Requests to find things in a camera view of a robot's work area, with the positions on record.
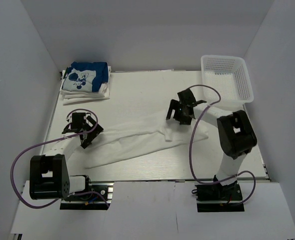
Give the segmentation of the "white t shirt robot print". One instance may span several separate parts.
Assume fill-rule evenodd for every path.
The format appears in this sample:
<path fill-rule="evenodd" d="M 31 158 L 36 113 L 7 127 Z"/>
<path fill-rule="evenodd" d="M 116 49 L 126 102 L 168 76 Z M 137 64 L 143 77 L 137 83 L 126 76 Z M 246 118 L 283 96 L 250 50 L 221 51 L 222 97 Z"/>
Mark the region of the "white t shirt robot print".
<path fill-rule="evenodd" d="M 166 120 L 166 110 L 105 129 L 84 151 L 84 167 L 91 169 L 190 143 L 196 120 L 180 125 Z"/>

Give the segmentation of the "blue white t shirt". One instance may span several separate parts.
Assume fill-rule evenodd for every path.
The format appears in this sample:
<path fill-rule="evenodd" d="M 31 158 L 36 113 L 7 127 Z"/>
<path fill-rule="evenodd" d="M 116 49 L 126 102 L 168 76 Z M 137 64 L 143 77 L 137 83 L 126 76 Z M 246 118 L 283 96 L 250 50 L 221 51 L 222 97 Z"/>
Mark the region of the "blue white t shirt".
<path fill-rule="evenodd" d="M 69 92 L 98 93 L 109 83 L 107 62 L 73 62 L 63 75 L 61 89 Z"/>

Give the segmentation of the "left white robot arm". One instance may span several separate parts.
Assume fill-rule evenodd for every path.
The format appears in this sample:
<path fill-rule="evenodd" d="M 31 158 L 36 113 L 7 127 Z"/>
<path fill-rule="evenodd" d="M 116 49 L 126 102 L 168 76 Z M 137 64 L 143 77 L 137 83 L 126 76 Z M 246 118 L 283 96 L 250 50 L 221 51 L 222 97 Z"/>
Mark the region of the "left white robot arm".
<path fill-rule="evenodd" d="M 73 152 L 85 149 L 103 132 L 103 128 L 90 113 L 73 112 L 63 129 L 63 138 L 43 155 L 30 160 L 29 195 L 33 200 L 66 199 L 76 193 L 87 200 L 93 187 L 87 175 L 70 175 L 67 162 Z"/>

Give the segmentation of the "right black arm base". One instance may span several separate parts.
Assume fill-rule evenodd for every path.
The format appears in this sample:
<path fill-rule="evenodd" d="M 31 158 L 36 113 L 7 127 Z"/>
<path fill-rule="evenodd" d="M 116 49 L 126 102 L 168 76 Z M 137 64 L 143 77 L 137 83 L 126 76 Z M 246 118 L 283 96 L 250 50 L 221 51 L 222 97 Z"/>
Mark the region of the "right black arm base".
<path fill-rule="evenodd" d="M 232 186 L 219 184 L 195 185 L 191 193 L 196 197 L 198 213 L 244 212 L 243 195 L 238 183 Z"/>

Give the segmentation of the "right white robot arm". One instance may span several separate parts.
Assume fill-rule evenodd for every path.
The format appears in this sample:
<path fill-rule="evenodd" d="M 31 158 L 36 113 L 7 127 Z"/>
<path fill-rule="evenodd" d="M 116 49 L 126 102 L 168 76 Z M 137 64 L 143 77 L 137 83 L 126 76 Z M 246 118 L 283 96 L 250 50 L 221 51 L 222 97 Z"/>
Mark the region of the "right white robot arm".
<path fill-rule="evenodd" d="M 221 101 L 208 103 L 196 100 L 190 88 L 177 93 L 178 100 L 172 99 L 166 114 L 166 120 L 174 119 L 180 125 L 190 126 L 196 120 L 189 141 L 189 166 L 193 178 L 202 185 L 214 185 L 213 193 L 218 199 L 226 199 L 232 192 L 231 186 L 237 182 L 237 176 L 245 157 L 257 145 L 257 137 L 247 113 L 244 110 L 230 111 L 215 106 Z M 192 164 L 192 147 L 198 124 L 205 122 L 217 128 L 223 156 L 213 182 L 202 182 L 196 178 Z"/>

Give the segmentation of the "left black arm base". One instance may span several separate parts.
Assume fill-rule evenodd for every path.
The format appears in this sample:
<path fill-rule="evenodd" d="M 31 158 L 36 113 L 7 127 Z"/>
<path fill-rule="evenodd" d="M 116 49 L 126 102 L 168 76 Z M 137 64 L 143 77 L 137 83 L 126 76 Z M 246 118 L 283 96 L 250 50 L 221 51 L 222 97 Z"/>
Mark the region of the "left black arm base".
<path fill-rule="evenodd" d="M 88 187 L 81 193 L 72 194 L 61 200 L 60 210 L 94 211 L 108 210 L 113 197 L 112 182 L 90 182 Z"/>

